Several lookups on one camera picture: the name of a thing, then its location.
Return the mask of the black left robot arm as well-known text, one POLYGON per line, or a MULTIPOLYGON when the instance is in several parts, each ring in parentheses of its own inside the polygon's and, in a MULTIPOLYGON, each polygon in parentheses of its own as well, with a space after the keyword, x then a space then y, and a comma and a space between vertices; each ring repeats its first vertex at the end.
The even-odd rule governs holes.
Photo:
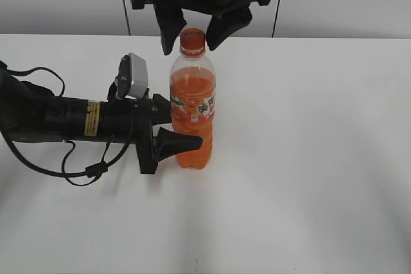
POLYGON ((11 71, 1 70, 1 134, 12 153, 26 167, 59 178, 86 176, 94 180, 108 171, 133 144, 140 172, 152 175, 160 161, 197 150, 202 138, 153 126, 171 122, 170 102, 162 96, 147 94, 140 99, 125 98, 91 101, 54 95, 49 89, 18 80, 11 71), (69 173, 36 166, 17 149, 16 143, 106 142, 122 144, 110 161, 100 162, 84 171, 69 173))

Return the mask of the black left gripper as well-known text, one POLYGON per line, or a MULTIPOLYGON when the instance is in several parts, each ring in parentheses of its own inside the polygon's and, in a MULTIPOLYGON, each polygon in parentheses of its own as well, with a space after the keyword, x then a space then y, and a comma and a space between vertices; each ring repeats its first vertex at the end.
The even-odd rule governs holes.
POLYGON ((136 146, 139 168, 142 174, 153 175, 158 162, 180 153, 199 150, 203 139, 199 136, 184 135, 162 127, 153 135, 153 126, 172 123, 171 103, 160 94, 151 98, 145 90, 140 99, 117 97, 116 91, 109 90, 101 109, 101 131, 108 133, 106 146, 112 142, 123 144, 120 152, 105 163, 105 169, 114 165, 131 144, 136 146))

